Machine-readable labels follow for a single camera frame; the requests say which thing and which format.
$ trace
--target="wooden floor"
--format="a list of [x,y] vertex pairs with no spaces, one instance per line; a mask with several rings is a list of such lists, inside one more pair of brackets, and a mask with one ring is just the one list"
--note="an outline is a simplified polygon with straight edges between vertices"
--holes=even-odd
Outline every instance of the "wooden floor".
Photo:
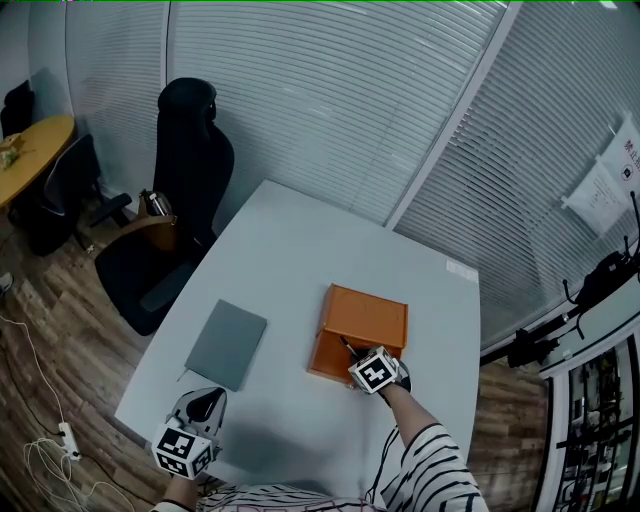
[[[84,458],[73,464],[73,482],[88,493],[94,482],[110,477],[141,498],[123,491],[136,511],[149,510],[147,502],[159,498],[168,477],[155,469],[144,440],[113,414],[150,338],[138,336],[120,318],[94,269],[93,259],[113,239],[115,225],[107,223],[85,232],[96,246],[93,253],[84,253],[71,240],[53,255],[38,258],[30,254],[21,233],[10,234],[12,229],[1,216],[0,273],[11,271],[16,282],[8,296],[0,299],[0,315],[26,322],[78,445],[108,473]],[[57,430],[55,399],[39,375],[23,328],[0,321],[0,330],[0,493],[19,511],[56,510],[36,492],[23,461],[25,444],[52,437],[34,415],[47,429]],[[470,467],[494,512],[528,510],[540,467],[546,400],[546,389],[535,372],[509,370],[501,363],[481,370]],[[48,451],[59,460],[55,448]],[[72,499],[64,482],[43,472],[35,451],[30,462],[50,489]],[[92,512],[131,510],[104,486],[85,504]],[[79,510],[61,500],[56,505],[61,510]]]

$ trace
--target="power strip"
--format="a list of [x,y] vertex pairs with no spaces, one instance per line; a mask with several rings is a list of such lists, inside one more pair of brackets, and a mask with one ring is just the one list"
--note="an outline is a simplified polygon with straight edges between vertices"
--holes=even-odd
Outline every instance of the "power strip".
[[64,448],[69,458],[71,460],[80,460],[82,458],[82,455],[80,455],[80,450],[78,450],[76,438],[73,437],[71,426],[65,421],[64,423],[58,424],[58,428],[60,429],[60,433],[62,434]]

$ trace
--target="white cable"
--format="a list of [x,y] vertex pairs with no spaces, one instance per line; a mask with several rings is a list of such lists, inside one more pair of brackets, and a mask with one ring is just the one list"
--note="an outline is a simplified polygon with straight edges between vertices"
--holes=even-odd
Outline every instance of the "white cable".
[[[29,471],[29,475],[33,479],[33,482],[36,485],[36,488],[56,508],[58,508],[59,510],[65,512],[64,509],[60,508],[59,505],[57,503],[55,503],[55,501],[53,501],[53,499],[62,500],[62,501],[65,501],[67,503],[71,503],[75,507],[78,507],[80,512],[90,512],[87,507],[85,507],[84,505],[80,504],[80,502],[78,501],[78,495],[83,496],[85,500],[88,500],[93,495],[93,493],[95,492],[95,490],[97,489],[98,486],[106,485],[107,487],[110,487],[111,489],[116,491],[127,502],[129,507],[131,508],[131,512],[136,512],[136,509],[133,506],[133,504],[131,503],[131,501],[122,492],[120,492],[119,489],[117,489],[116,487],[111,485],[109,482],[102,482],[102,481],[96,482],[95,484],[93,484],[93,487],[91,488],[91,490],[89,491],[88,494],[83,493],[78,487],[76,487],[75,485],[73,485],[71,483],[71,460],[69,459],[69,455],[64,453],[62,455],[62,457],[60,458],[60,464],[56,464],[56,462],[51,458],[51,456],[47,453],[47,451],[44,450],[40,446],[41,444],[44,444],[44,443],[53,444],[56,448],[58,448],[59,450],[64,452],[63,447],[60,446],[55,441],[53,441],[51,439],[47,439],[47,438],[40,438],[37,441],[34,441],[33,443],[25,444],[24,447],[23,447],[23,455],[24,455],[24,459],[25,459],[25,465],[27,466],[27,470]],[[73,496],[73,500],[70,500],[68,498],[64,498],[62,496],[58,496],[57,494],[54,494],[50,489],[45,487],[42,483],[40,483],[36,479],[36,476],[33,474],[33,470],[31,469],[31,460],[30,460],[31,450],[33,448],[35,448],[37,450],[38,455],[40,456],[40,460],[42,461],[45,469],[47,471],[49,471],[49,473],[51,473],[55,478],[57,478],[58,480],[60,480],[60,481],[62,481],[62,482],[64,482],[66,484],[67,489],[69,489],[69,492],[71,493],[71,496]],[[49,462],[51,464],[53,464],[53,466],[55,468],[55,471],[51,469],[51,466],[49,466],[49,464],[47,464],[47,462],[45,461],[45,457],[49,460]],[[65,474],[65,471],[64,471],[64,461],[65,460],[68,463],[68,468],[69,468],[69,474],[68,475]]]
[[27,327],[27,324],[25,324],[24,322],[14,322],[13,320],[8,320],[7,318],[3,317],[2,315],[0,315],[0,319],[4,320],[5,322],[7,322],[9,324],[20,325],[20,326],[24,327],[24,329],[25,329],[25,331],[27,333],[27,339],[29,340],[29,343],[31,344],[31,350],[33,350],[33,357],[36,360],[36,366],[38,367],[38,370],[40,371],[40,375],[42,375],[42,379],[44,380],[46,385],[49,386],[49,389],[53,393],[53,396],[56,397],[56,402],[58,402],[58,410],[60,411],[60,423],[64,423],[64,414],[62,414],[62,406],[60,405],[60,399],[58,398],[58,394],[55,392],[53,387],[51,387],[51,384],[49,384],[49,381],[47,380],[47,378],[44,376],[44,373],[42,372],[42,368],[40,368],[40,361],[38,361],[38,354],[36,352],[36,347],[34,346],[33,341],[31,341],[31,336],[29,335],[29,327]]

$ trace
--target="white marker cube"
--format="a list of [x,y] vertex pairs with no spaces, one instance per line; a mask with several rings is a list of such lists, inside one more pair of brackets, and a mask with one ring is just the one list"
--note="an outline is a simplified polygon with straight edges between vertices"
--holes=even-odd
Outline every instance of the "white marker cube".
[[398,361],[384,347],[378,347],[367,357],[349,368],[356,384],[367,393],[375,393],[398,376]]
[[213,460],[209,439],[160,425],[153,438],[151,452],[161,469],[193,480]]

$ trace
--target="chair backrest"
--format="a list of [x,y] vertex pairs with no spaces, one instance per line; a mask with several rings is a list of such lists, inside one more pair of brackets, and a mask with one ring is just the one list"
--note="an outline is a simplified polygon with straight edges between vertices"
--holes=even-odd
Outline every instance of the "chair backrest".
[[7,93],[4,99],[5,107],[0,113],[4,137],[23,132],[31,126],[34,100],[35,95],[29,88],[28,80]]
[[213,124],[216,91],[209,82],[178,78],[158,98],[154,190],[165,194],[178,221],[201,244],[233,171],[233,147]]
[[44,184],[47,208],[58,215],[79,214],[82,199],[100,175],[93,137],[84,135],[58,158]]

